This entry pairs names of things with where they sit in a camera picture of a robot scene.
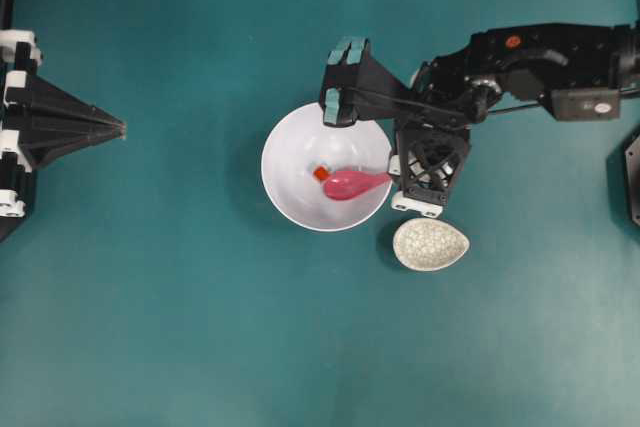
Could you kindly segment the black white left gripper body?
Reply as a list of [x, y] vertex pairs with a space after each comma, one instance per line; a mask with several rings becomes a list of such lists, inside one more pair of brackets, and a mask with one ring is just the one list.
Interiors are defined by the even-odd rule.
[[32, 31], [1, 31], [1, 239], [6, 240], [33, 212], [37, 172], [20, 146], [26, 136], [27, 109], [7, 99], [11, 88], [23, 89], [42, 64]]

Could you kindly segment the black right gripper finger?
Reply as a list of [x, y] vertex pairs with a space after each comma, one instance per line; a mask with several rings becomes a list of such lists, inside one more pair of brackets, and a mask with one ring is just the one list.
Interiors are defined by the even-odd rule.
[[413, 99], [411, 90], [373, 57], [371, 43], [363, 37], [345, 36], [331, 49], [325, 64], [322, 98], [330, 89], [340, 93], [357, 89], [395, 99]]
[[351, 127], [360, 121], [394, 119], [400, 110], [391, 97], [354, 87], [329, 88], [321, 102], [323, 124]]

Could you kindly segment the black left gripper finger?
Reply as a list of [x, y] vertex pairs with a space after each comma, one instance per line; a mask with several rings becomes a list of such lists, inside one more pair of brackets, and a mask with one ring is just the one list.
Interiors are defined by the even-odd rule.
[[31, 74], [27, 76], [27, 119], [27, 154], [34, 170], [126, 136], [123, 121]]

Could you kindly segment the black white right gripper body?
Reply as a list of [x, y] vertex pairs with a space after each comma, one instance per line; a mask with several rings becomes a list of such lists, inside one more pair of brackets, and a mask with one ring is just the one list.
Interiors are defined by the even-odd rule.
[[388, 173], [397, 191], [398, 211], [442, 211], [471, 149], [470, 129], [396, 120]]

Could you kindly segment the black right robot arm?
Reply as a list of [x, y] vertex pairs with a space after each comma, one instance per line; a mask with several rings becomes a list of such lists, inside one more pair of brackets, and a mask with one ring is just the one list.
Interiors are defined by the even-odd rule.
[[392, 178], [404, 209], [446, 207], [471, 149], [472, 126], [506, 94], [560, 122], [613, 120], [639, 95], [639, 29], [547, 23], [492, 29], [424, 62], [403, 84], [347, 37], [330, 52], [319, 104], [327, 127], [394, 123]]

